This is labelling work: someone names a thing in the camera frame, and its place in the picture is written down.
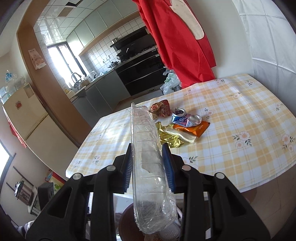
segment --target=clear plastic container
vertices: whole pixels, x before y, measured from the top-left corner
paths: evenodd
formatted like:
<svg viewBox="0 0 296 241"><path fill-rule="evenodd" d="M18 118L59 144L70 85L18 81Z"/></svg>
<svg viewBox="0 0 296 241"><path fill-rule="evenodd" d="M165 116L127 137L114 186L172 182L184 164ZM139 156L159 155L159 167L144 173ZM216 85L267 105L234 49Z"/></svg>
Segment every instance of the clear plastic container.
<svg viewBox="0 0 296 241"><path fill-rule="evenodd" d="M176 200L165 176L157 129L146 106L131 104L133 208L139 229L160 231L177 217Z"/></svg>

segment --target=white refrigerator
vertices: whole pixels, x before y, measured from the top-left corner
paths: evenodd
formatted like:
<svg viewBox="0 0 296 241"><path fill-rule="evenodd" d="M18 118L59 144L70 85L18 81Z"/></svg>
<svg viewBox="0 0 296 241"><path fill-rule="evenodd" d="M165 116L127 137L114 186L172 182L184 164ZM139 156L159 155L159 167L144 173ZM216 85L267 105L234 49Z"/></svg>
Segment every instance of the white refrigerator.
<svg viewBox="0 0 296 241"><path fill-rule="evenodd" d="M66 169L78 148L48 115L30 84L9 97L3 109L32 152L51 170L67 180Z"/></svg>

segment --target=ceiling vent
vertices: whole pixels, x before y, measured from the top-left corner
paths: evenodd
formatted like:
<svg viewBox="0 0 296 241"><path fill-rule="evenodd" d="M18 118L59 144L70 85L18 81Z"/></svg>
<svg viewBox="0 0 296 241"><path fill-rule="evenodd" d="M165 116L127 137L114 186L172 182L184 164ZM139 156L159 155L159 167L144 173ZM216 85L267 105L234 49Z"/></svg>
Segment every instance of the ceiling vent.
<svg viewBox="0 0 296 241"><path fill-rule="evenodd" d="M66 17L75 7L64 7L57 17Z"/></svg>

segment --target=yellow plaid tablecloth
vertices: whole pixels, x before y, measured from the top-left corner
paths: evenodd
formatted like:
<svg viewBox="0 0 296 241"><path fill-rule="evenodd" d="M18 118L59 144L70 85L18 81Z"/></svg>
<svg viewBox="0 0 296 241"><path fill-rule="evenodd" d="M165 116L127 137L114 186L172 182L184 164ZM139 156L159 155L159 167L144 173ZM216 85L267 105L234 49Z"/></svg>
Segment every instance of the yellow plaid tablecloth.
<svg viewBox="0 0 296 241"><path fill-rule="evenodd" d="M267 88L247 74L197 83L140 103L167 99L210 122L192 144L171 149L202 173L224 173L241 191L279 176L296 161L296 118ZM163 125L171 117L160 118ZM97 173L125 154L131 141L130 108L101 118L66 170L71 177ZM132 197L132 185L127 195Z"/></svg>

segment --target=kitchen cabinet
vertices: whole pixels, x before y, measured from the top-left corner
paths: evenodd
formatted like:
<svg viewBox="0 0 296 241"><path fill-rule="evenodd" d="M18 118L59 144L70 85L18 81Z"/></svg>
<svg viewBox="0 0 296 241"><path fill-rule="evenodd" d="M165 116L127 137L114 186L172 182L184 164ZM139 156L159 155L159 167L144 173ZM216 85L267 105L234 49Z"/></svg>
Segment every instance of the kitchen cabinet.
<svg viewBox="0 0 296 241"><path fill-rule="evenodd" d="M73 54L77 57L81 50L83 49L83 45L80 42L77 34L73 31L68 37L67 42L73 52Z"/></svg>
<svg viewBox="0 0 296 241"><path fill-rule="evenodd" d="M82 45L85 47L91 40L94 39L92 32L85 21L82 21L75 29L75 33L80 39Z"/></svg>
<svg viewBox="0 0 296 241"><path fill-rule="evenodd" d="M107 27L123 18L111 0L106 1L97 10Z"/></svg>
<svg viewBox="0 0 296 241"><path fill-rule="evenodd" d="M95 86L112 110L115 109L119 101L131 96L115 71L108 73Z"/></svg>
<svg viewBox="0 0 296 241"><path fill-rule="evenodd" d="M93 128L101 116L95 111L88 99L86 97L78 97L72 103L91 128Z"/></svg>
<svg viewBox="0 0 296 241"><path fill-rule="evenodd" d="M103 98L103 96L95 86L91 86L89 89L86 90L86 98L92 105L92 107L95 109L95 111L98 113L100 118L109 115L113 112L106 100Z"/></svg>
<svg viewBox="0 0 296 241"><path fill-rule="evenodd" d="M88 15L85 22L95 37L107 29L107 25L104 23L97 10L94 10L90 15Z"/></svg>
<svg viewBox="0 0 296 241"><path fill-rule="evenodd" d="M132 0L112 0L122 17L126 17L133 12L138 11L137 4Z"/></svg>

